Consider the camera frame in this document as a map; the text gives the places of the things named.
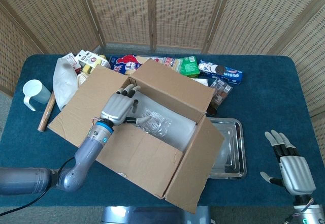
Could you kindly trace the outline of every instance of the gray floor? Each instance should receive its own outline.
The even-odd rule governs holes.
[[[292,207],[212,207],[211,214],[217,224],[280,224],[292,210]],[[100,223],[102,211],[103,207],[28,207],[0,217],[0,224]]]
[[[98,47],[99,54],[198,54],[198,50],[158,47],[152,53],[148,46],[108,44]],[[0,93],[0,137],[7,120],[11,98]],[[10,208],[0,208],[0,213]],[[100,223],[102,207],[28,207],[0,217],[0,223]],[[292,207],[213,207],[212,217],[216,223],[255,224],[282,223],[292,212]]]
[[[0,138],[2,136],[2,132],[5,128],[9,109],[11,106],[11,97],[0,92]]]

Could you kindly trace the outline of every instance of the blue tablecloth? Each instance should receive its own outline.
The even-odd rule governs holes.
[[[185,57],[186,55],[164,55]],[[57,169],[72,157],[76,147],[51,130],[40,133],[38,124],[46,105],[33,102],[36,112],[23,104],[22,88],[39,79],[52,90],[56,60],[62,55],[33,55],[22,69],[0,142],[1,167],[46,167]],[[273,149],[264,131],[283,132],[297,146],[314,177],[314,197],[325,204],[325,170],[310,122],[293,61],[285,56],[197,55],[197,59],[243,71],[243,81],[234,85],[218,109],[219,117],[238,119],[243,125],[247,176],[242,180],[208,179],[199,205],[291,205],[294,198],[284,188],[266,183],[265,171],[280,177]],[[50,120],[59,113],[54,107]],[[1,206],[23,205],[32,196],[0,197]],[[99,163],[89,171],[84,186],[75,193],[51,189],[34,205],[39,206],[166,206],[159,200]]]

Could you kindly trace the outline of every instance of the wooden handle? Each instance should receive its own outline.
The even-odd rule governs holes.
[[[39,127],[37,128],[38,131],[44,132],[47,125],[47,121],[49,120],[51,112],[53,110],[54,104],[55,104],[55,96],[54,96],[54,92],[52,92],[49,102],[47,103],[44,114],[42,116],[42,119],[40,121]]]

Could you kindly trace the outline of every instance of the metal tray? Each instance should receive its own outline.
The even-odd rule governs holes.
[[[241,123],[232,118],[209,117],[224,141],[209,178],[241,179],[246,176],[246,157]]]

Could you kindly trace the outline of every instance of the gray robotic arm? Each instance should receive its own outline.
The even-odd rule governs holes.
[[[58,170],[0,168],[0,195],[44,193],[51,187],[64,191],[76,191],[81,188],[89,168],[112,135],[113,127],[128,122],[128,119],[131,122],[137,122],[135,118],[126,116],[138,103],[132,97],[139,89],[139,86],[133,87],[130,84],[110,97],[102,110],[101,118],[93,125],[76,151],[73,168],[63,169],[65,164]]]
[[[297,221],[302,224],[324,224],[325,216],[321,205],[317,205],[311,194],[316,186],[306,159],[299,155],[289,139],[282,133],[272,130],[265,132],[279,162],[282,179],[270,177],[260,172],[266,182],[285,187],[295,197],[294,210],[284,222]]]

